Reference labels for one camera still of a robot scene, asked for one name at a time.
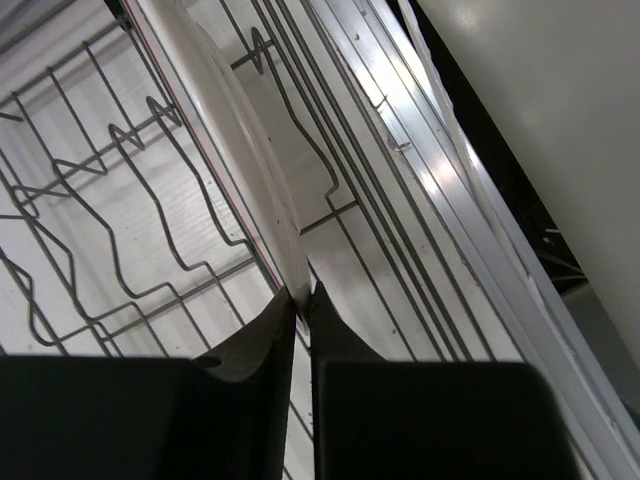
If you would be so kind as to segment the orange pattern plate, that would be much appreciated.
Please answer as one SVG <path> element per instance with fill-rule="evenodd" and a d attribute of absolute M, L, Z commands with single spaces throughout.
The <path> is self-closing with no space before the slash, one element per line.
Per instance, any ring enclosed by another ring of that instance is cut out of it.
<path fill-rule="evenodd" d="M 214 172 L 308 322 L 311 276 L 293 197 L 264 126 L 214 39 L 178 1 L 128 1 Z"/>

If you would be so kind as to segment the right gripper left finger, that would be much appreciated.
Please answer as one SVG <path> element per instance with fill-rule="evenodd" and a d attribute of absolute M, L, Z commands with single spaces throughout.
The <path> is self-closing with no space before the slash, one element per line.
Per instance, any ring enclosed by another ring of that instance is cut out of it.
<path fill-rule="evenodd" d="M 279 479 L 296 312 L 286 290 L 193 359 L 1 361 L 5 479 Z"/>

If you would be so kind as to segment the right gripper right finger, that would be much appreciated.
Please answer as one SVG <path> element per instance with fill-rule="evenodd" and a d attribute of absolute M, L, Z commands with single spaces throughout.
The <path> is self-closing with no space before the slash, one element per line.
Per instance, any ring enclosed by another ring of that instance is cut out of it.
<path fill-rule="evenodd" d="M 309 309 L 319 479 L 576 479 L 554 394 L 523 362 L 390 361 L 340 317 Z"/>

